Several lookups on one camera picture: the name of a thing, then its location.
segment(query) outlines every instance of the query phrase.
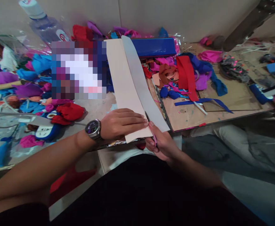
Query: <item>person's right hand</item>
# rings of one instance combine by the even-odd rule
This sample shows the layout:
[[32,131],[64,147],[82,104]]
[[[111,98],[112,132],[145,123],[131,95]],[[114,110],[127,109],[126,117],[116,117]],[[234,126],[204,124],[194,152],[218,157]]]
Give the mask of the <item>person's right hand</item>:
[[152,151],[159,159],[163,161],[170,161],[180,150],[176,146],[172,137],[168,132],[161,132],[152,121],[149,122],[149,128],[156,136],[157,147],[154,146],[154,140],[151,137],[145,139],[146,148]]

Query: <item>person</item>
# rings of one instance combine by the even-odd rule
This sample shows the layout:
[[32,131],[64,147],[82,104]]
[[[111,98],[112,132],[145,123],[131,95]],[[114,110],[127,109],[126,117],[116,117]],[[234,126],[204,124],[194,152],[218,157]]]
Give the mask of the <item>person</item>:
[[97,180],[53,221],[49,187],[96,142],[85,131],[44,148],[0,179],[0,225],[265,225],[236,199],[211,169],[180,151],[168,132],[130,109],[101,121],[111,140],[149,125],[155,155],[131,157]]

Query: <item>person's left hand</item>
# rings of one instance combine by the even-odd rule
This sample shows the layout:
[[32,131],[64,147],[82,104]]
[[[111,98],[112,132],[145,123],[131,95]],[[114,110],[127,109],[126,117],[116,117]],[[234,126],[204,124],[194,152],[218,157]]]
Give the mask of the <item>person's left hand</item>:
[[116,140],[147,126],[148,120],[143,115],[121,108],[109,112],[101,120],[100,135],[104,140]]

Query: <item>white label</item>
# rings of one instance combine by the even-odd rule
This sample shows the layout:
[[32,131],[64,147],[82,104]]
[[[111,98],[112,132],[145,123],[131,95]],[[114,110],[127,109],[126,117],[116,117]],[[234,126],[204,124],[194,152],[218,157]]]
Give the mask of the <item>white label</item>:
[[59,39],[60,39],[61,41],[70,41],[70,39],[69,39],[69,37],[67,36],[67,34],[66,34],[63,30],[61,30],[61,29],[58,29],[58,30],[56,31],[56,35],[59,37]]

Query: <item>white wall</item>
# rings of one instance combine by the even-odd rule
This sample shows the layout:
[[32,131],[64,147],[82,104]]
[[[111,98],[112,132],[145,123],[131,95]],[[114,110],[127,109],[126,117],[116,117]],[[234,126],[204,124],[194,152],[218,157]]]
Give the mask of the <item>white wall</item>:
[[[44,11],[72,33],[74,24],[97,23],[103,33],[124,26],[156,34],[161,26],[186,41],[199,41],[211,34],[228,36],[260,0],[38,0]],[[33,43],[41,43],[30,27],[18,0],[0,0],[0,31],[23,30]],[[275,16],[258,28],[256,37],[275,36]]]

